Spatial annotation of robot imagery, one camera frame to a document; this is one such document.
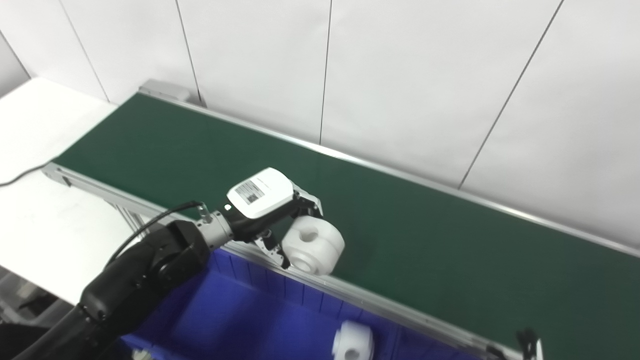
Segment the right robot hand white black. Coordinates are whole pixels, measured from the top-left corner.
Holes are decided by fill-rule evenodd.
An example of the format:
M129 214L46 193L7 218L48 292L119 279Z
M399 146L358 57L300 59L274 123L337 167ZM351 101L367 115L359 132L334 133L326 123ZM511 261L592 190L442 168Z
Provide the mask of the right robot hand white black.
M515 333L523 360L544 360L541 337L530 327Z

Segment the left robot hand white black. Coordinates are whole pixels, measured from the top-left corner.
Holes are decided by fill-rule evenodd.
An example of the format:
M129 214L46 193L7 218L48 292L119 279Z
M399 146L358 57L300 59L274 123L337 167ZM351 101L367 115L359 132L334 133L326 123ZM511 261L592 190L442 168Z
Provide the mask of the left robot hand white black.
M282 269L291 262L271 227L287 217L323 219L320 199L272 167L231 187L219 212L230 226L233 241L256 244Z

